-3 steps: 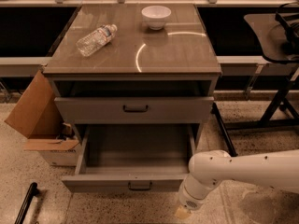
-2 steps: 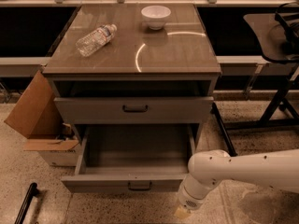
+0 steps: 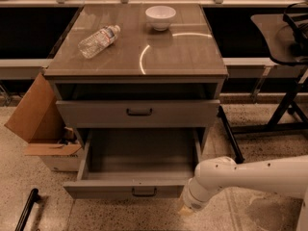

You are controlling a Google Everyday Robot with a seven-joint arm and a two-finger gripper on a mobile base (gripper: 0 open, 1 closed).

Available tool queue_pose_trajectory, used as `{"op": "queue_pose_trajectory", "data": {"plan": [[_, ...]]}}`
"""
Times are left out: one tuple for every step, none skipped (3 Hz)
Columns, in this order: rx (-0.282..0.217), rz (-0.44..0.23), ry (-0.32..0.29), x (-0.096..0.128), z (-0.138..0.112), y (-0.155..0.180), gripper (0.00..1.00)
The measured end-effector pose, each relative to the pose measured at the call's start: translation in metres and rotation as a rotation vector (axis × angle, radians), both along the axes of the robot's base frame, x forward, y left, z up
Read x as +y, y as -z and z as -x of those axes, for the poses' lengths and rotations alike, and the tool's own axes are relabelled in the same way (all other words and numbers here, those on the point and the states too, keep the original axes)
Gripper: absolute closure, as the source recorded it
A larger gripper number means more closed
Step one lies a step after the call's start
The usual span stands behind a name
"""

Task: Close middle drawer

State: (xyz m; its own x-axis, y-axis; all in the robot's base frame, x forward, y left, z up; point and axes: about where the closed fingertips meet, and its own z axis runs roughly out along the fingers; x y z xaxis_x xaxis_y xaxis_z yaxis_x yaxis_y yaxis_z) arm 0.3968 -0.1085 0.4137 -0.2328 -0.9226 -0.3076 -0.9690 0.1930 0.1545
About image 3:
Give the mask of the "yellow-tipped white gripper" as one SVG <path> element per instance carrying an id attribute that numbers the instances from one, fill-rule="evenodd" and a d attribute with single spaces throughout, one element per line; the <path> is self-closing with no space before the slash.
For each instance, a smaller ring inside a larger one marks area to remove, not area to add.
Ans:
<path id="1" fill-rule="evenodd" d="M 209 191 L 201 186 L 195 178 L 191 178 L 184 186 L 178 200 L 178 213 L 191 215 L 203 210 L 209 201 Z"/>

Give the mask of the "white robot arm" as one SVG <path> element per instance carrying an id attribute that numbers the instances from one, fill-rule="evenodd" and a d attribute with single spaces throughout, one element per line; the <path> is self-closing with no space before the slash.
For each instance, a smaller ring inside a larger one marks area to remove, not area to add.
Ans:
<path id="1" fill-rule="evenodd" d="M 308 156 L 237 164 L 229 157 L 200 162 L 179 198 L 179 213 L 201 211 L 230 187 L 277 193 L 303 200 L 296 231 L 308 231 Z"/>

